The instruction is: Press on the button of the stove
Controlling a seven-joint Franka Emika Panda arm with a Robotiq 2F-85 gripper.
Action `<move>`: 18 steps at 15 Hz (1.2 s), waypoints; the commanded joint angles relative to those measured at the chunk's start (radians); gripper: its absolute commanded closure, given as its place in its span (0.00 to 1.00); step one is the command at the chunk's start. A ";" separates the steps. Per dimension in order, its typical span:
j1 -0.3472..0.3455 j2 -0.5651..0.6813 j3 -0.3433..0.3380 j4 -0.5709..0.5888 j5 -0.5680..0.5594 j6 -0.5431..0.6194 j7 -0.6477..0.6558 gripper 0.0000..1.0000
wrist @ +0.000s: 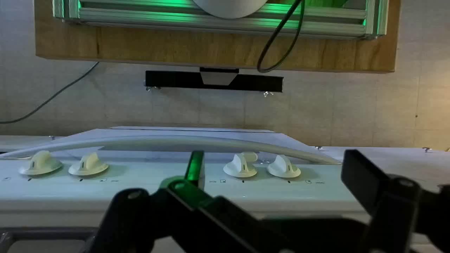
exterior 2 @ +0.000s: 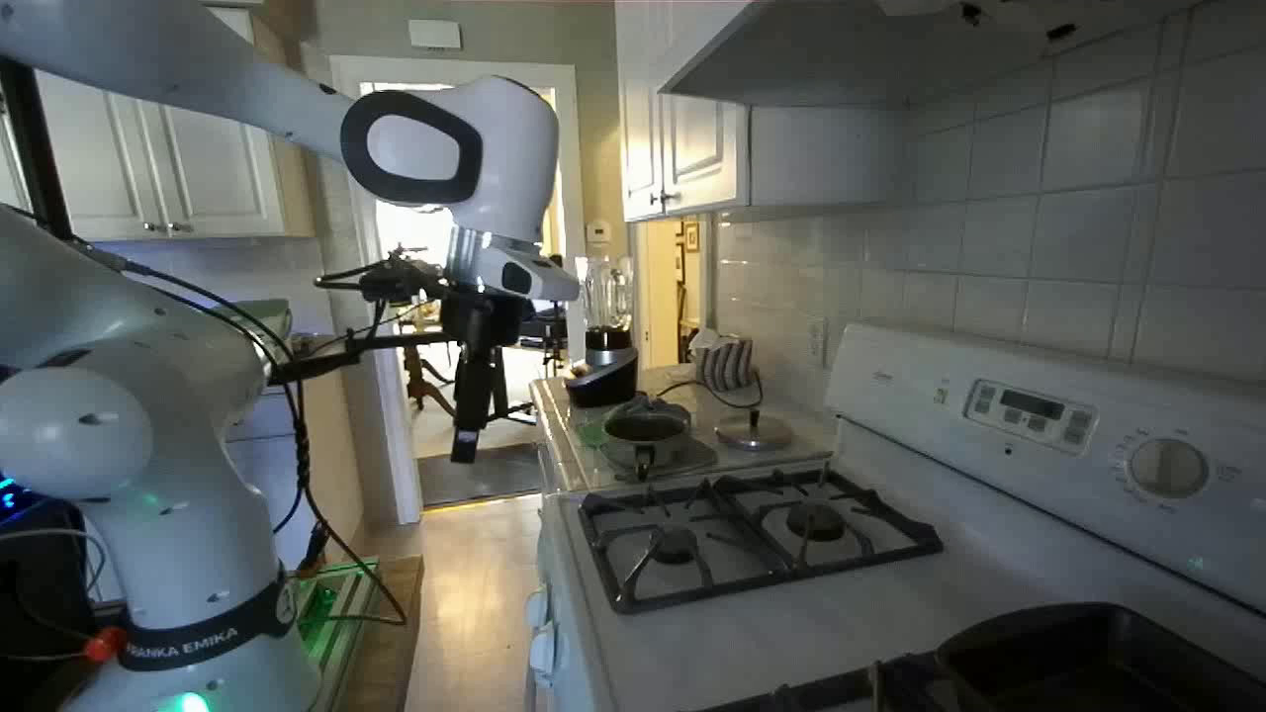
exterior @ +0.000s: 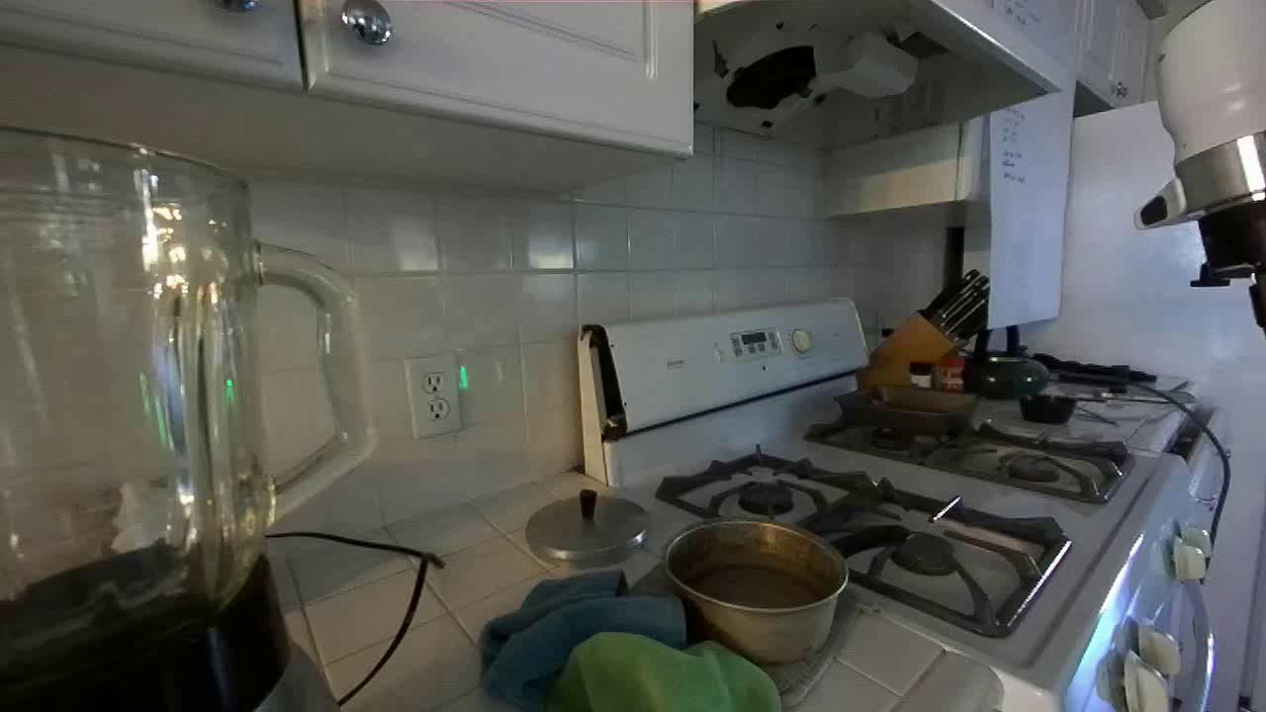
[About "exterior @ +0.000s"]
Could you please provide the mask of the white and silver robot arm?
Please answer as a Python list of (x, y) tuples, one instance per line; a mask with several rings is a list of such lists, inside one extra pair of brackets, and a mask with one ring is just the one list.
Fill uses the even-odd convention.
[(1241, 283), (1266, 330), (1266, 0), (1203, 0), (1162, 37), (1159, 119), (1175, 176), (1140, 221), (1195, 221), (1195, 285)]

